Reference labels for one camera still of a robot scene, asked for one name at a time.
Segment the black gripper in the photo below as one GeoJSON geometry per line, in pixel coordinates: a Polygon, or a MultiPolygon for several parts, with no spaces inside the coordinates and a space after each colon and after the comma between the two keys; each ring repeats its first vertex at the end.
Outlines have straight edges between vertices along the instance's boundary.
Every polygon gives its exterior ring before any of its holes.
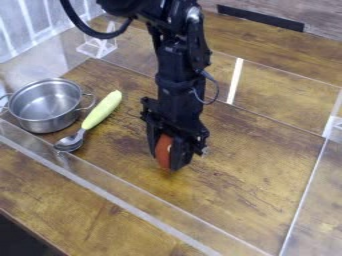
{"type": "Polygon", "coordinates": [[[156,77],[158,98],[144,97],[142,120],[148,123],[148,141],[152,155],[162,134],[173,138],[170,168],[178,171],[193,160],[194,153],[204,154],[210,132],[201,121],[206,79],[200,76],[174,82],[161,75],[156,77]]]}

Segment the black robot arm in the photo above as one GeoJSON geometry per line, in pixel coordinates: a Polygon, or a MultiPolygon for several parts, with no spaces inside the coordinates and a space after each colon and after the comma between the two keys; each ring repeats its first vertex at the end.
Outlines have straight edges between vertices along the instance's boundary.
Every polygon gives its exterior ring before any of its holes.
{"type": "Polygon", "coordinates": [[[201,121],[210,65],[204,14],[197,0],[97,0],[105,11],[146,23],[158,59],[158,97],[142,99],[150,152],[177,171],[206,150],[201,121]]]}

